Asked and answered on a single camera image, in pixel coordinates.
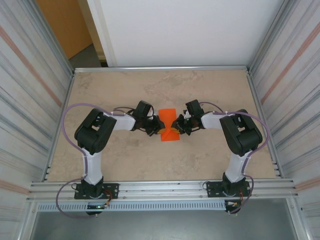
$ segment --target orange object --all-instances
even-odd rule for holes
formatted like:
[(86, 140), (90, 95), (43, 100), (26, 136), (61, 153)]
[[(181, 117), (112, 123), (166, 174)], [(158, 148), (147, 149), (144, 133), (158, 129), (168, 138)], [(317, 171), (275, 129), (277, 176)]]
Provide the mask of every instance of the orange object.
[(171, 129), (172, 123), (177, 119), (177, 112), (175, 108), (160, 109), (159, 118), (165, 125), (165, 131), (161, 133), (161, 141), (178, 141), (180, 136)]

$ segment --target ventilation grille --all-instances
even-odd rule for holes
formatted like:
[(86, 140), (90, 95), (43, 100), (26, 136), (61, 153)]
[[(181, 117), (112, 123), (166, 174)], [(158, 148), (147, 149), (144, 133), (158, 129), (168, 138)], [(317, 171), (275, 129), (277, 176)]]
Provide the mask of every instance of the ventilation grille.
[[(101, 211), (178, 211), (178, 210), (226, 210), (224, 200), (189, 200), (189, 201), (114, 201), (105, 209), (88, 209), (88, 203), (63, 202), (59, 204), (65, 212), (101, 212)], [(57, 212), (54, 202), (39, 204), (38, 212)]]

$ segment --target marble surface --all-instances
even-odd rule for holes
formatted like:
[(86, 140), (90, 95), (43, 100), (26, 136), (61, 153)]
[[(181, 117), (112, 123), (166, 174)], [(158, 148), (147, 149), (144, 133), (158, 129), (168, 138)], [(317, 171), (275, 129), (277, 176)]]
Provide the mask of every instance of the marble surface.
[[(246, 109), (258, 115), (243, 70), (77, 73), (68, 105), (91, 103), (111, 111), (119, 106), (134, 108), (144, 100), (155, 109), (176, 108), (180, 114), (185, 103), (194, 99), (215, 103), (225, 111)], [(203, 108), (214, 110), (210, 105)], [(75, 107), (65, 118), (66, 132), (75, 143), (75, 130), (90, 110)], [(169, 142), (161, 142), (160, 135), (119, 130), (112, 132), (102, 152), (101, 170), (105, 181), (221, 179), (230, 154), (218, 129), (183, 134), (179, 141)], [(254, 178), (275, 178), (267, 147), (252, 156), (246, 172)], [(81, 153), (60, 133), (48, 181), (69, 181), (82, 174)]]

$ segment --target gray floor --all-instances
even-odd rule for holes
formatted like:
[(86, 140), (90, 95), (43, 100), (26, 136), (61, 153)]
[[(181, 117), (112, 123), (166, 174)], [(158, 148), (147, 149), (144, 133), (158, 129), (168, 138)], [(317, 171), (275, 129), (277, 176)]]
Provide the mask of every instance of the gray floor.
[(75, 68), (101, 68), (101, 64), (93, 44), (83, 49), (69, 59), (71, 66)]
[(296, 240), (297, 236), (286, 200), (266, 199), (250, 200), (238, 216), (214, 210), (119, 211), (71, 219), (59, 212), (41, 212), (31, 239)]

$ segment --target corrugated metal wall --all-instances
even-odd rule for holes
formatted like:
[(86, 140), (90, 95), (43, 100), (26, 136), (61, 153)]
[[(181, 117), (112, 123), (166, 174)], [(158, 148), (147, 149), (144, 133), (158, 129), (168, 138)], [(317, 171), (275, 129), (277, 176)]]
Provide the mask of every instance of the corrugated metal wall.
[(320, 1), (296, 0), (253, 82), (284, 175), (293, 178), (314, 239), (320, 239)]
[(0, 239), (13, 237), (31, 182), (42, 180), (72, 75), (33, 10), (0, 1)]

